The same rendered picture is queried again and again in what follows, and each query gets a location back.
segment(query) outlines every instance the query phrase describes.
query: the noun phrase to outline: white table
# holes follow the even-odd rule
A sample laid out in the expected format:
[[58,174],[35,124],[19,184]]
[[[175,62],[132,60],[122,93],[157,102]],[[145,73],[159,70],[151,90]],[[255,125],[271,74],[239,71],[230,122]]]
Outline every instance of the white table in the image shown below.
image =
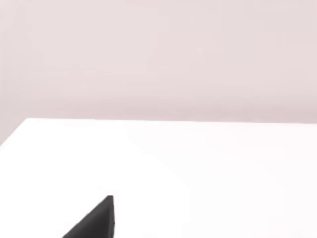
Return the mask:
[[28,119],[0,147],[0,237],[61,238],[114,195],[115,238],[317,234],[317,125]]

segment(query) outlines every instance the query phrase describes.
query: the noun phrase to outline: pale pink background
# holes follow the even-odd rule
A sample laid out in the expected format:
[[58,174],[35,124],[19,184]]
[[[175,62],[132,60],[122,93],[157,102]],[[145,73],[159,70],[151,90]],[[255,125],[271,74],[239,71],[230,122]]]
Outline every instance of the pale pink background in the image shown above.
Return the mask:
[[26,117],[317,121],[315,0],[0,2],[0,141]]

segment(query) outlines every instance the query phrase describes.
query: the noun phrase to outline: black triangular shape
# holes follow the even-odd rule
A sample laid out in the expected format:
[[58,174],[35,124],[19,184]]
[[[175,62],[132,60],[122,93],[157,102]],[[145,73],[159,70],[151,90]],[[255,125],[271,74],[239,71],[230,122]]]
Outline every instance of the black triangular shape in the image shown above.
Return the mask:
[[113,196],[108,196],[63,238],[113,238],[113,235]]

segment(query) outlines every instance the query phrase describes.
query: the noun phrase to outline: dark pointed object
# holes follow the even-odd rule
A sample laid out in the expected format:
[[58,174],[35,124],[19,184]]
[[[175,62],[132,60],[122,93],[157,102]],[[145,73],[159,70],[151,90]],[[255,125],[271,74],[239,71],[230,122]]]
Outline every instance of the dark pointed object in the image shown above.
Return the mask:
[[113,238],[113,196],[106,197],[63,238]]

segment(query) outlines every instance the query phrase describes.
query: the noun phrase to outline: black object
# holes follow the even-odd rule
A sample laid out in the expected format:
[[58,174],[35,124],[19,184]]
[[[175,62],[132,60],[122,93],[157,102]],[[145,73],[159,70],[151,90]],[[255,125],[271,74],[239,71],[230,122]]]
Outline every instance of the black object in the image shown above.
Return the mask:
[[113,238],[113,196],[106,197],[63,238]]

